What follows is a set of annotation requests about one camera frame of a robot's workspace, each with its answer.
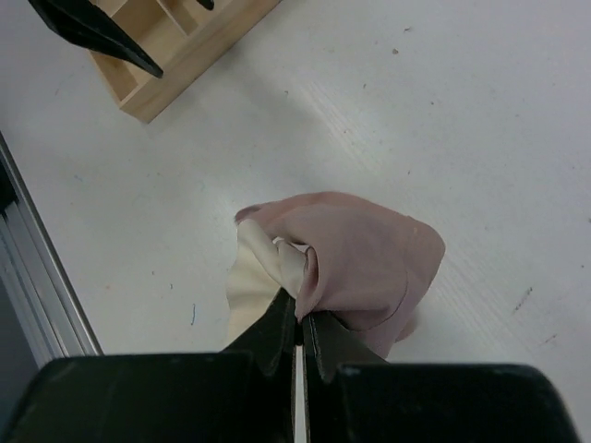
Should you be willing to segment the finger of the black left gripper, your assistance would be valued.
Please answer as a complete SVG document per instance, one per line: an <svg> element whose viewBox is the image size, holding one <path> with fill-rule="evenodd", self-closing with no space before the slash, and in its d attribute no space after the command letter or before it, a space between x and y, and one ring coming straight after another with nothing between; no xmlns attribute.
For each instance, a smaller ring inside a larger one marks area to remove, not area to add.
<svg viewBox="0 0 591 443"><path fill-rule="evenodd" d="M123 60L161 78L163 70L104 11L91 1L29 0L45 25L78 47Z"/></svg>

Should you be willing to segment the wooden compartment tray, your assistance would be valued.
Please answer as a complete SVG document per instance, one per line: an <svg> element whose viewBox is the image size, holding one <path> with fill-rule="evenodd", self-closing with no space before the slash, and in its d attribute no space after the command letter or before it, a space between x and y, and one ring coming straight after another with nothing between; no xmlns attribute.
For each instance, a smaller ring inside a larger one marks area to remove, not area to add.
<svg viewBox="0 0 591 443"><path fill-rule="evenodd" d="M92 60L118 108L152 121L195 79L257 25L275 0L96 1L163 70L156 78L137 66L92 52Z"/></svg>

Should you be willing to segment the aluminium mounting rail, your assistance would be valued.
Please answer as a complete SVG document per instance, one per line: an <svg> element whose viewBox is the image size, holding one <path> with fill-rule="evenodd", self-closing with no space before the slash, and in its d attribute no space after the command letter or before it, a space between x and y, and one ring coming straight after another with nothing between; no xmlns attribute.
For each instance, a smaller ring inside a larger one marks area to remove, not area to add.
<svg viewBox="0 0 591 443"><path fill-rule="evenodd" d="M103 349L4 140L1 283L39 366Z"/></svg>

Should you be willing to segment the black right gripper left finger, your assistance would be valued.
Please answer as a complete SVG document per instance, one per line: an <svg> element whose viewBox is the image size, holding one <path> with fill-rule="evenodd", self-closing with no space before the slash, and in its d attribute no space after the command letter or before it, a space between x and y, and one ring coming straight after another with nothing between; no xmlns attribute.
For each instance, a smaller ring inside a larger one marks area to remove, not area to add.
<svg viewBox="0 0 591 443"><path fill-rule="evenodd" d="M294 299L218 353L54 359L8 421L11 442L291 442Z"/></svg>

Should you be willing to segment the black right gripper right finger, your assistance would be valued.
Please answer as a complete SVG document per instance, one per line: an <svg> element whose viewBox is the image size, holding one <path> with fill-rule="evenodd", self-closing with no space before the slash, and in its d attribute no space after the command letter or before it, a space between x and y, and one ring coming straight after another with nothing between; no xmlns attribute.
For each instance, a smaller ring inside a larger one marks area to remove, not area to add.
<svg viewBox="0 0 591 443"><path fill-rule="evenodd" d="M577 442L559 392L513 364L391 364L333 315L302 324L312 442Z"/></svg>

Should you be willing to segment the pink underwear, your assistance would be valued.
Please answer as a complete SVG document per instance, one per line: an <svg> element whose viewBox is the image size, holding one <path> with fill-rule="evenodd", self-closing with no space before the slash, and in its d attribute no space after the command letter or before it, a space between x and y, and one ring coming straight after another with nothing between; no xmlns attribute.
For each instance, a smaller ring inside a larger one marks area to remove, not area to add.
<svg viewBox="0 0 591 443"><path fill-rule="evenodd" d="M385 358L413 329L415 310L445 254L428 224L341 192L302 194L241 209L226 281L232 342L280 290L298 321L333 313Z"/></svg>

